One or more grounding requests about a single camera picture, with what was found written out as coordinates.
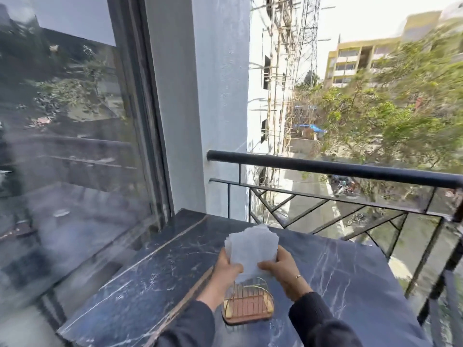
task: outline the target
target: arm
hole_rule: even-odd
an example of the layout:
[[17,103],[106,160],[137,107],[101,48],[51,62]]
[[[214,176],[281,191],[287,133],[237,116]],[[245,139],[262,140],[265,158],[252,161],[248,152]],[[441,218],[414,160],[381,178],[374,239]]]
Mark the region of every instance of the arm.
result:
[[213,312],[223,302],[226,290],[233,284],[241,264],[230,264],[223,248],[214,266],[211,279],[196,301],[160,335],[155,347],[211,347],[215,324]]
[[275,275],[294,302],[289,319],[305,347],[362,347],[355,332],[333,318],[323,298],[300,275],[291,253],[279,245],[276,262],[261,262],[258,266]]

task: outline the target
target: yellow building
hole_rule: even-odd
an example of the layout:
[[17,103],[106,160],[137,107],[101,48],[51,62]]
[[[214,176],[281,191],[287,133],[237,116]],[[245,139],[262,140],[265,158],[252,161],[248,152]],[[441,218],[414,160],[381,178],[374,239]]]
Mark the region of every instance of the yellow building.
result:
[[325,85],[344,87],[360,69],[375,72],[375,62],[387,56],[399,42],[416,41],[449,18],[463,16],[463,2],[443,11],[413,14],[407,17],[402,34],[394,38],[342,42],[328,53]]

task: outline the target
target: tissue paper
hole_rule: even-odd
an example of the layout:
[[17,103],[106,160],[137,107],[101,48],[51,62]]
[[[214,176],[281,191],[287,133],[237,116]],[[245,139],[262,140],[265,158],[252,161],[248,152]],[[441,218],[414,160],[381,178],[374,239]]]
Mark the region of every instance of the tissue paper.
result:
[[241,263],[244,269],[235,281],[241,283],[255,277],[268,278],[270,274],[259,269],[258,262],[276,260],[278,240],[278,235],[272,233],[265,224],[228,235],[225,239],[227,257],[230,263]]

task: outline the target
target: sleeve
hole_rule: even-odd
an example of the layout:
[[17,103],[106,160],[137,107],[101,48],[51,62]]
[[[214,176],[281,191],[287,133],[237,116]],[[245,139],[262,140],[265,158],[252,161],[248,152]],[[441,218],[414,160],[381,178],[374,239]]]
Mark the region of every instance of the sleeve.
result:
[[203,302],[193,301],[172,324],[163,331],[155,347],[211,347],[215,323],[211,309]]
[[362,347],[356,333],[343,321],[333,318],[323,298],[306,293],[289,310],[304,347]]

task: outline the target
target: hand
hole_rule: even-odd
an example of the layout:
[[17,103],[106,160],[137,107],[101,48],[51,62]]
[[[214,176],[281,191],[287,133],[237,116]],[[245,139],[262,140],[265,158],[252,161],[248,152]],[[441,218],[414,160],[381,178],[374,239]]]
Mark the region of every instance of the hand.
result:
[[243,266],[241,264],[230,264],[225,248],[222,248],[218,254],[211,279],[197,300],[207,304],[214,312],[223,303],[228,288],[233,284],[238,274],[242,272]]
[[302,276],[298,277],[299,269],[291,253],[280,245],[278,245],[276,262],[270,260],[260,262],[258,267],[270,271],[281,284],[286,296],[293,302],[313,291]]

